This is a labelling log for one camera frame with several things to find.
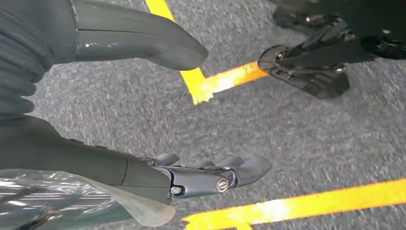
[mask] caster wheel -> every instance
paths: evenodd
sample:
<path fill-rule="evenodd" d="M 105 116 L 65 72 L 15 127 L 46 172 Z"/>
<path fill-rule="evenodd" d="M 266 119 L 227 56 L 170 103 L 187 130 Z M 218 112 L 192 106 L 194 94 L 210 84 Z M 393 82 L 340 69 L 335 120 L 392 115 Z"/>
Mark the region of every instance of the caster wheel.
<path fill-rule="evenodd" d="M 319 99 L 341 96 L 350 88 L 344 65 L 311 69 L 281 66 L 278 60 L 287 50 L 285 46 L 269 48 L 259 58 L 259 68 Z"/>
<path fill-rule="evenodd" d="M 306 34 L 314 33 L 324 26 L 333 23 L 336 19 L 337 17 L 292 13 L 280 7 L 276 8 L 273 14 L 273 20 L 277 26 Z"/>

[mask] plastic bag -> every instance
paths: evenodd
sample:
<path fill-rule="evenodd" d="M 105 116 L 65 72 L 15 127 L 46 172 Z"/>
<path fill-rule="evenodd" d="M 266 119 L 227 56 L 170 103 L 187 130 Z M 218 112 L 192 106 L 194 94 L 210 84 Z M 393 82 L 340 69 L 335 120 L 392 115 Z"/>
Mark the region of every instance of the plastic bag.
<path fill-rule="evenodd" d="M 0 170 L 0 229 L 20 227 L 58 210 L 39 229 L 77 229 L 134 218 L 148 227 L 169 222 L 171 206 L 66 172 Z"/>

